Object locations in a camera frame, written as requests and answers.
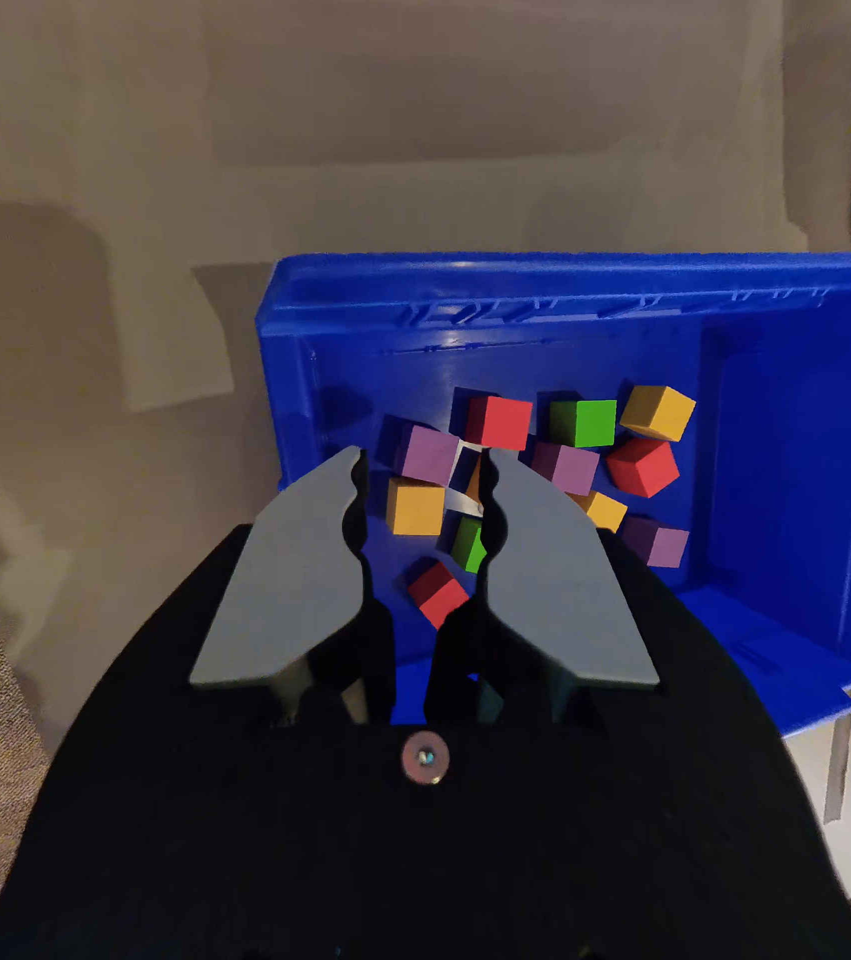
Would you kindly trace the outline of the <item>pile of coloured wooden cubes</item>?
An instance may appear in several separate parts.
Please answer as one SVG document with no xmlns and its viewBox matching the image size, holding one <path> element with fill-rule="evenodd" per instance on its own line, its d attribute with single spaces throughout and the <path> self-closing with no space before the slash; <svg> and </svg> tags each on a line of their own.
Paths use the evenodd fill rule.
<svg viewBox="0 0 851 960">
<path fill-rule="evenodd" d="M 480 503 L 480 450 L 518 452 L 531 425 L 529 401 L 478 395 L 467 404 L 462 435 L 418 423 L 401 426 L 392 443 L 386 523 L 396 536 L 439 536 L 447 491 Z M 620 428 L 633 435 L 605 458 L 616 489 L 653 498 L 679 479 L 672 452 L 696 410 L 696 402 L 669 386 L 635 386 L 622 415 L 608 400 L 554 400 L 547 406 L 547 435 L 532 445 L 531 468 L 574 501 L 599 529 L 619 532 L 648 567 L 677 570 L 690 534 L 646 517 L 629 516 L 623 502 L 595 488 L 599 449 L 610 448 Z"/>
</svg>

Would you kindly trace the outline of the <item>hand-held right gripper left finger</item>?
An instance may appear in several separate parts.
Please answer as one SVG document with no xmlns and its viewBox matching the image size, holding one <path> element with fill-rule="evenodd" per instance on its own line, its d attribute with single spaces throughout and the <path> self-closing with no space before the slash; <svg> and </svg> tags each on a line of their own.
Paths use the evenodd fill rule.
<svg viewBox="0 0 851 960">
<path fill-rule="evenodd" d="M 279 492 L 251 525 L 189 676 L 194 689 L 277 678 L 360 611 L 343 524 L 363 451 L 349 446 Z"/>
</svg>

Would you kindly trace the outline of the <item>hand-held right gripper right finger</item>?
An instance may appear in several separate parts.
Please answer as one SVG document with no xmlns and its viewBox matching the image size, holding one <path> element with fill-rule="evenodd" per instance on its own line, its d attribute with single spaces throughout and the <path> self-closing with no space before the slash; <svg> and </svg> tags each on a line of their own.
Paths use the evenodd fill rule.
<svg viewBox="0 0 851 960">
<path fill-rule="evenodd" d="M 577 681 L 654 689 L 658 672 L 586 512 L 502 449 L 484 452 L 480 489 L 491 614 Z"/>
</svg>

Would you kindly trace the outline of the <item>blue plastic bin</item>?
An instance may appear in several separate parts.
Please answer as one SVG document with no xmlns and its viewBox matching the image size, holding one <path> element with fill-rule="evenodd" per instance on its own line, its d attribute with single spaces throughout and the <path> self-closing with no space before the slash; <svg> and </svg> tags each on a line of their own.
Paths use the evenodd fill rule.
<svg viewBox="0 0 851 960">
<path fill-rule="evenodd" d="M 443 557 L 385 524 L 405 423 L 460 434 L 474 397 L 696 407 L 680 478 L 630 511 L 690 534 L 659 577 L 727 648 L 784 736 L 851 713 L 851 254 L 291 256 L 254 325 L 284 488 L 369 452 L 366 545 L 391 611 L 400 722 L 436 630 L 404 578 Z"/>
</svg>

